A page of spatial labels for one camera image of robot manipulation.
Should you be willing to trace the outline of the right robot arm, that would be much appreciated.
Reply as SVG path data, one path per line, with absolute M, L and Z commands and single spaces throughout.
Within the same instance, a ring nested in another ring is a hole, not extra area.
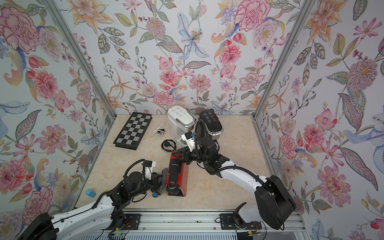
M 193 161 L 202 163 L 210 175 L 229 180 L 255 196 L 256 205 L 247 207 L 242 203 L 234 210 L 234 222 L 239 228 L 252 222 L 264 222 L 275 230 L 284 230 L 285 221 L 296 204 L 282 181 L 275 175 L 256 175 L 236 165 L 219 150 L 218 142 L 213 141 L 210 147 L 196 144 L 192 150 L 184 147 L 173 151 L 171 156 L 187 165 Z

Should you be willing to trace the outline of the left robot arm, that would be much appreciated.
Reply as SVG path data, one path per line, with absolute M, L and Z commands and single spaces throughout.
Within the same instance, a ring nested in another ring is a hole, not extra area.
M 97 230 L 121 228 L 126 221 L 124 208 L 134 203 L 134 198 L 148 191 L 160 195 L 164 175 L 132 172 L 112 190 L 102 193 L 91 204 L 50 216 L 39 215 L 18 237 L 19 240 L 77 240 Z

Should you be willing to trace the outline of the grey cleaning cloth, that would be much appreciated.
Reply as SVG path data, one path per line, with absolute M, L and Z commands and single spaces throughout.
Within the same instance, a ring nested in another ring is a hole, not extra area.
M 168 175 L 168 168 L 164 168 L 162 170 L 162 178 L 161 178 L 161 186 L 159 188 L 159 191 L 161 194 L 163 194 L 166 191 L 166 181 L 167 181 L 167 175 Z

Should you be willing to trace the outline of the red coffee machine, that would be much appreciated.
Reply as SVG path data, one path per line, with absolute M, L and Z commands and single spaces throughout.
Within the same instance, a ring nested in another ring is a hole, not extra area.
M 188 186 L 189 166 L 182 159 L 173 159 L 169 162 L 166 181 L 166 191 L 169 196 L 186 197 Z

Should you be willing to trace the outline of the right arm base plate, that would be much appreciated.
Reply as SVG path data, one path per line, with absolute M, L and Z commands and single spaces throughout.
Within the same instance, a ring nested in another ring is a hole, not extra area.
M 245 223 L 239 216 L 234 214 L 220 214 L 219 223 L 222 230 L 262 230 L 261 222 Z

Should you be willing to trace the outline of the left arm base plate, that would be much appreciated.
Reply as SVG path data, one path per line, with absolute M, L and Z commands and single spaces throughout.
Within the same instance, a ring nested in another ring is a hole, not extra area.
M 125 214 L 124 217 L 120 216 L 117 220 L 113 220 L 108 228 L 104 228 L 102 230 L 138 230 L 140 219 L 141 214 Z

